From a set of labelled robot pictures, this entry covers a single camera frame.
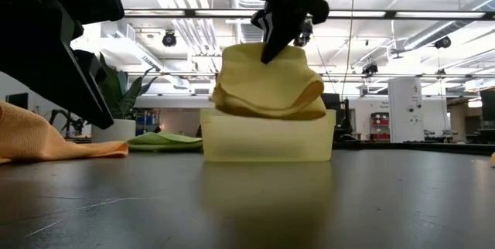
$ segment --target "black monitor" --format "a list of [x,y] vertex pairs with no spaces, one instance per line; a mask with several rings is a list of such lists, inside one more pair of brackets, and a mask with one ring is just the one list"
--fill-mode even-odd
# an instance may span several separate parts
[[493,127],[495,125],[495,90],[482,90],[480,91],[480,96],[483,102],[481,108],[483,122]]
[[322,94],[323,103],[325,108],[328,110],[335,110],[336,124],[339,125],[342,121],[342,113],[340,106],[340,95],[339,94]]
[[28,109],[28,94],[11,94],[5,96],[5,100],[17,107],[21,107],[22,109]]

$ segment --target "white pillar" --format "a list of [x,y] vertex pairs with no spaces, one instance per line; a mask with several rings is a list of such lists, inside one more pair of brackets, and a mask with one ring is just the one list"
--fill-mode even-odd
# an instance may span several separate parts
[[391,142],[424,141],[422,87],[419,78],[388,81]]

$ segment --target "orange towel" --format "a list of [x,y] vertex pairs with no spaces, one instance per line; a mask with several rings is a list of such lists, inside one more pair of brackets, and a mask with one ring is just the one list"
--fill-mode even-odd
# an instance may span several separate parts
[[39,115],[0,101],[0,164],[93,157],[126,157],[124,142],[78,145],[67,142]]

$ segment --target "cable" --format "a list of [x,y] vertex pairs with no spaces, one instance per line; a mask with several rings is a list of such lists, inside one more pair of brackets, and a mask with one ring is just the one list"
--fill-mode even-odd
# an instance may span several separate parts
[[333,92],[334,93],[337,93],[337,91],[335,90],[335,86],[333,86],[332,77],[328,73],[328,69],[326,69],[325,61],[323,60],[322,54],[319,51],[318,42],[316,41],[316,37],[315,37],[315,34],[314,33],[312,34],[312,38],[315,41],[316,50],[318,51],[319,58],[322,60],[322,65],[323,65],[323,68],[325,68],[325,73],[328,76],[328,80],[330,80],[330,83],[332,84]]
[[[437,59],[439,60],[439,69],[440,69],[440,50],[437,49]],[[447,114],[446,110],[443,107],[443,79],[440,78],[440,102],[442,103],[442,113],[443,113],[443,128],[445,129],[445,140],[444,142],[449,141],[449,136],[447,135]]]
[[349,72],[350,44],[352,43],[351,39],[353,37],[354,0],[351,1],[350,12],[351,13],[350,13],[349,43],[347,45],[347,68],[346,68],[346,73],[343,76],[342,94],[340,95],[340,99],[342,99],[342,101],[343,101],[343,90],[344,90],[344,88],[346,86],[347,72]]

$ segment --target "plant leaf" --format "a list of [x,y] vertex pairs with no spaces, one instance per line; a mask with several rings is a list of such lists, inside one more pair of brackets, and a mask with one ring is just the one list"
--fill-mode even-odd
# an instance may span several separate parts
[[152,69],[154,69],[154,68],[152,67],[152,68],[150,68],[150,69],[146,70],[146,71],[145,71],[145,75],[143,75],[143,77],[146,77],[146,75],[148,75],[148,72],[149,72],[149,71],[151,71]]
[[119,103],[121,112],[124,116],[127,115],[127,113],[134,107],[136,103],[136,98],[138,97],[139,92],[141,92],[141,85],[142,85],[142,77],[139,77],[134,82],[132,82],[131,87],[125,93],[124,97]]
[[100,88],[101,94],[103,94],[103,98],[105,100],[105,103],[107,104],[111,116],[113,118],[122,119],[123,118],[122,110],[120,108],[119,103],[112,96],[111,88],[105,82],[99,84],[98,86]]
[[149,81],[149,83],[147,83],[146,85],[142,86],[141,87],[141,91],[139,92],[139,95],[138,96],[142,96],[143,94],[145,94],[149,88],[151,87],[151,85],[153,84],[153,82],[157,79],[158,77],[155,77],[153,78],[151,81]]
[[122,92],[122,97],[123,97],[124,94],[127,92],[127,76],[126,76],[126,73],[124,71],[118,71],[117,77],[118,77],[118,81],[121,85],[121,92]]
[[107,74],[107,78],[102,82],[102,84],[107,85],[107,93],[104,95],[106,96],[111,94],[114,100],[119,102],[120,100],[122,100],[123,93],[121,90],[121,84],[120,80],[118,79],[117,72],[115,70],[112,70],[107,65],[107,61],[105,60],[103,53],[100,53],[100,63],[105,70],[105,73]]

